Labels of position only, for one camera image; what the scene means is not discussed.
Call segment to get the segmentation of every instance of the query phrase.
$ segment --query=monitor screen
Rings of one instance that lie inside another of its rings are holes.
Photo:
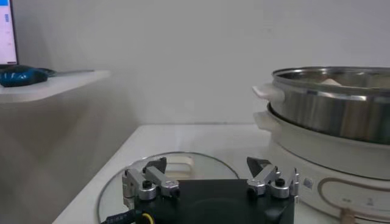
[[[17,64],[10,0],[0,0],[0,65]]]

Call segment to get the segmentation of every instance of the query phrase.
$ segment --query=blue object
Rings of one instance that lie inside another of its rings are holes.
[[[8,6],[8,0],[0,0],[0,6]]]
[[[15,65],[0,71],[0,85],[4,87],[27,86],[45,82],[54,73],[50,69]]]

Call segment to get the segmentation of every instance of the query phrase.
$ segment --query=black knob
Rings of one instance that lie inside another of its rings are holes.
[[[277,187],[283,187],[283,186],[285,185],[284,179],[279,178],[279,179],[275,180],[275,185],[276,185]]]
[[[257,192],[253,188],[248,188],[247,193],[248,193],[249,198],[257,198],[258,197]]]
[[[172,196],[172,198],[179,198],[180,197],[180,189],[171,190],[171,196]]]
[[[145,180],[142,182],[143,189],[150,189],[150,188],[152,188],[152,186],[153,186],[153,183],[150,182],[149,180]]]

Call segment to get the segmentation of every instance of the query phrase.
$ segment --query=white countertop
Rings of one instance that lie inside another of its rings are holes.
[[[112,176],[141,158],[173,151],[199,152],[217,157],[248,178],[246,158],[261,158],[269,133],[255,125],[145,125],[112,156],[96,176],[54,221],[55,224],[98,223],[98,196]],[[329,224],[335,219],[300,203],[296,223]]]

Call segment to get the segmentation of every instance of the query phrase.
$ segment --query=black cable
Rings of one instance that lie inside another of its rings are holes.
[[[120,214],[108,216],[101,224],[130,224],[142,217],[142,212],[139,210],[129,210]]]

